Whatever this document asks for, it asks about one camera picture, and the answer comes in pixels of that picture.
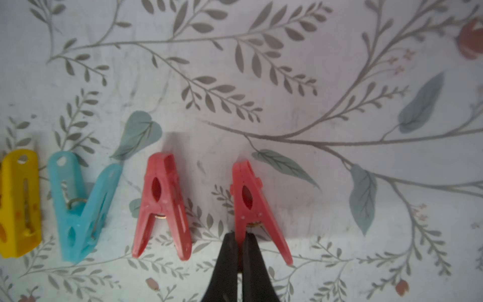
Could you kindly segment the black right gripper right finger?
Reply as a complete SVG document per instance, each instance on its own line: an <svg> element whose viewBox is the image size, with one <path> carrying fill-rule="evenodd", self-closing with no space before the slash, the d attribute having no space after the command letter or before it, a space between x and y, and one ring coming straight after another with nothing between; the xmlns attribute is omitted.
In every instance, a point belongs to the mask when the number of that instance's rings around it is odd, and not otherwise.
<svg viewBox="0 0 483 302"><path fill-rule="evenodd" d="M254 234L246 233L242 245L242 262L243 301L280 302Z"/></svg>

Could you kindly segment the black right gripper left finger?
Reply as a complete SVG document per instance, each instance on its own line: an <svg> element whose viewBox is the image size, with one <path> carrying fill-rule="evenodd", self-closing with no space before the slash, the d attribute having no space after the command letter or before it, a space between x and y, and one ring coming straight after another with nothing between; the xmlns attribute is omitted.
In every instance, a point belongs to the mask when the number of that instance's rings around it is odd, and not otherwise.
<svg viewBox="0 0 483 302"><path fill-rule="evenodd" d="M235 234L224 236L211 280L202 302L237 301L238 244Z"/></svg>

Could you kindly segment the red clothespin top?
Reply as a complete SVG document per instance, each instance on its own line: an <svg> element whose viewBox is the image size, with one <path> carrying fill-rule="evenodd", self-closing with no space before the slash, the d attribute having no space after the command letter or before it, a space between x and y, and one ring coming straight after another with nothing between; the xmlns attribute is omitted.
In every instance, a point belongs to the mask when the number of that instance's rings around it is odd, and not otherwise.
<svg viewBox="0 0 483 302"><path fill-rule="evenodd" d="M232 177L230 194L234 201L235 240L238 246L241 247L245 241L248 225L260 222L285 263L293 265L288 244L262 191L263 183L255 175L250 162L234 163Z"/></svg>

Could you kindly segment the red clothespin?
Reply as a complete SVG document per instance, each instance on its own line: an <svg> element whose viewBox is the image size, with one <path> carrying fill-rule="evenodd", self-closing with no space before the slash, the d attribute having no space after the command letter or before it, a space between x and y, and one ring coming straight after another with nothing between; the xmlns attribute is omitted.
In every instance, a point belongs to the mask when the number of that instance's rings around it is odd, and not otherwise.
<svg viewBox="0 0 483 302"><path fill-rule="evenodd" d="M241 247L245 241L248 225L260 222L285 263L293 265L288 244L262 191L263 183L255 175L250 162L234 163L232 177L230 194L234 201L235 240L238 246Z"/></svg>
<svg viewBox="0 0 483 302"><path fill-rule="evenodd" d="M166 220L180 260L189 260L192 238L175 157L171 153L157 152L148 158L132 247L134 258L143 254L158 218Z"/></svg>

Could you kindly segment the teal clothespin lone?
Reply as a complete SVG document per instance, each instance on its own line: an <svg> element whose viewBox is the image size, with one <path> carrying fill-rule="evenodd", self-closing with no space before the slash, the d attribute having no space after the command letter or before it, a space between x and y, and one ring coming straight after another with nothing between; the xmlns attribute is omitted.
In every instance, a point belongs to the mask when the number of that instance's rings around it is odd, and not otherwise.
<svg viewBox="0 0 483 302"><path fill-rule="evenodd" d="M123 168L119 164L106 167L90 192L74 153L54 153L47 169L62 258L78 264L98 243Z"/></svg>

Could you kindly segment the yellow clothespin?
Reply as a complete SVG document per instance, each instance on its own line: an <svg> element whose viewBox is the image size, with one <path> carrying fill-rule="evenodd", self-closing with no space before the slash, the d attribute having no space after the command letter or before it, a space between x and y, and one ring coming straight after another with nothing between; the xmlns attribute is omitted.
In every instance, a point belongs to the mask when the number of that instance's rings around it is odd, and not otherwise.
<svg viewBox="0 0 483 302"><path fill-rule="evenodd" d="M14 150L1 162L1 256L19 258L41 241L38 156Z"/></svg>

